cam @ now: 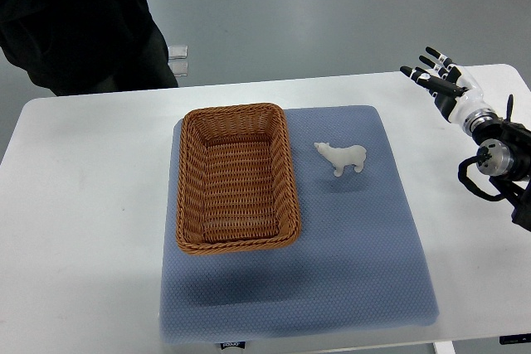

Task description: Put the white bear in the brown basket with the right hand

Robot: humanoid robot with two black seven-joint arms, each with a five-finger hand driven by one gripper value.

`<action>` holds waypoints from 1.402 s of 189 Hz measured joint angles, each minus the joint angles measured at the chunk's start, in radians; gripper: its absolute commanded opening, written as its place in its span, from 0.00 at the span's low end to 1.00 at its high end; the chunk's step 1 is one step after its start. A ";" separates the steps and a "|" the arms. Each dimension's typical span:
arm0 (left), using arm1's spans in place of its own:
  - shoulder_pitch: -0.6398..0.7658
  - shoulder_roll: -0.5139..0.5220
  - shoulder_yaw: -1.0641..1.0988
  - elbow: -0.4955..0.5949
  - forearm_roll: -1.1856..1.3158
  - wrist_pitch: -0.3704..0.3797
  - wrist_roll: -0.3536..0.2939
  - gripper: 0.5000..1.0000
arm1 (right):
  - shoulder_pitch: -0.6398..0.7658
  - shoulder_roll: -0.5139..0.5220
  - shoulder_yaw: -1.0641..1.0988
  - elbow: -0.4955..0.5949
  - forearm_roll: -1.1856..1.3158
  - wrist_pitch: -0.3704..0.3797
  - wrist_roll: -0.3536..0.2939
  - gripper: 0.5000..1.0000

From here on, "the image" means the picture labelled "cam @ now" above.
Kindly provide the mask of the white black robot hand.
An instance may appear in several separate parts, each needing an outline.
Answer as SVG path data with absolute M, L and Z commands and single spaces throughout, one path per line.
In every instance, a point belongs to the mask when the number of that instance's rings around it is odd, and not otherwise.
M 430 94 L 447 122 L 471 135 L 483 122 L 497 118 L 485 103 L 480 85 L 464 66 L 429 46 L 419 61 L 425 65 L 423 68 L 404 65 L 400 71 Z

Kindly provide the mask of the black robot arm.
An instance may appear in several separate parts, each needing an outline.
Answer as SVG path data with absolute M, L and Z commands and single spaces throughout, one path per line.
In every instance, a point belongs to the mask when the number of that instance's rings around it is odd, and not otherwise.
M 508 97 L 506 116 L 500 118 L 489 109 L 476 110 L 465 119 L 464 130 L 478 145 L 476 155 L 458 167 L 458 180 L 475 196 L 486 201 L 508 201 L 514 208 L 511 221 L 530 230 L 530 131 L 511 120 L 514 97 Z M 468 168 L 476 166 L 497 190 L 491 195 L 480 189 L 469 177 Z

